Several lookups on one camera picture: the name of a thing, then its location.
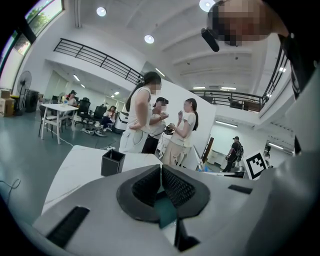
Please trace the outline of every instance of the gray floor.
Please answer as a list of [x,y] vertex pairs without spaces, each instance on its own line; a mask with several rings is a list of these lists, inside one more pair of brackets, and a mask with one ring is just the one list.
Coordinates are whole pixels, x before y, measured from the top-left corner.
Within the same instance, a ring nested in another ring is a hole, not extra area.
[[[32,224],[41,214],[50,185],[72,146],[57,143],[57,136],[44,130],[44,139],[38,137],[40,114],[25,113],[16,117],[0,117],[0,181],[12,184],[20,179],[18,188],[9,196],[11,212]],[[60,137],[72,145],[90,148],[113,146],[119,148],[121,135],[110,133],[108,137],[90,136],[71,127],[63,129]],[[2,198],[6,201],[10,188],[0,183]]]

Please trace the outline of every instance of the hand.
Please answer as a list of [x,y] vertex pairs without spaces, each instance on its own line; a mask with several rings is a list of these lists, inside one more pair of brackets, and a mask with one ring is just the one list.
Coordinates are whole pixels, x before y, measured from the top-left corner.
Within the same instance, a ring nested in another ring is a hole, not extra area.
[[182,117],[183,117],[183,113],[182,113],[182,111],[179,111],[179,112],[178,112],[178,118],[179,118],[179,120],[182,120]]
[[162,113],[160,114],[160,117],[161,117],[161,120],[163,120],[163,119],[168,118],[169,115],[168,115],[167,113],[165,113],[165,112],[162,112]]
[[140,122],[136,122],[135,124],[129,126],[130,129],[136,130],[140,129],[143,125],[140,124]]

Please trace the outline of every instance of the white shorts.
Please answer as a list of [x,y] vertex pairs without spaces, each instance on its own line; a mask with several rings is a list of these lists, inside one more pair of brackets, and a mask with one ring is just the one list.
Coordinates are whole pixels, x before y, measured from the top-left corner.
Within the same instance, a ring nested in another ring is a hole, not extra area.
[[127,129],[123,132],[119,152],[121,153],[141,153],[148,133],[140,129]]

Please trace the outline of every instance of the white t-shirt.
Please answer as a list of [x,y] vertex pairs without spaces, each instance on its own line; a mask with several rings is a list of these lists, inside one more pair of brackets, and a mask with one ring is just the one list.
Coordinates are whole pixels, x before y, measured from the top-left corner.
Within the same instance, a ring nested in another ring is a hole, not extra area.
[[[151,118],[159,118],[161,117],[159,114],[153,114]],[[165,120],[159,121],[153,125],[150,125],[150,136],[154,137],[155,139],[159,140],[161,138],[162,133],[165,131],[166,122]]]
[[174,134],[171,136],[170,141],[174,144],[177,144],[179,146],[184,146],[186,148],[191,148],[191,133],[195,127],[196,124],[196,114],[195,113],[185,113],[179,126],[177,127],[179,130],[183,130],[185,126],[185,120],[190,125],[190,130],[187,133],[185,138],[182,138],[178,133],[174,132]]
[[149,103],[148,103],[148,114],[147,114],[147,118],[146,118],[146,124],[145,124],[145,126],[141,127],[140,130],[143,132],[149,133],[149,122],[150,122],[150,118],[152,115],[152,109],[151,109],[151,104],[150,104],[151,91],[148,87],[145,87],[145,86],[137,89],[131,97],[130,111],[129,111],[129,116],[128,116],[128,124],[126,125],[126,128],[129,129],[130,126],[133,126],[134,124],[136,124],[138,122],[138,117],[137,117],[137,113],[136,113],[136,97],[137,97],[138,93],[143,90],[148,91],[148,93],[150,94],[150,97],[149,97]]
[[77,104],[77,100],[75,98],[69,98],[68,105],[73,106],[74,104]]

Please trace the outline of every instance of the black slot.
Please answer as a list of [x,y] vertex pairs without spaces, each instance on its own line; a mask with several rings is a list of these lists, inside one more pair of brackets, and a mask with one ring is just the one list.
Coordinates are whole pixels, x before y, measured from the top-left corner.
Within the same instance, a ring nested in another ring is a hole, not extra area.
[[46,238],[64,248],[89,212],[90,210],[84,207],[73,208]]
[[252,188],[244,187],[244,186],[238,186],[238,185],[230,185],[228,187],[230,190],[238,191],[240,193],[248,194],[250,195]]

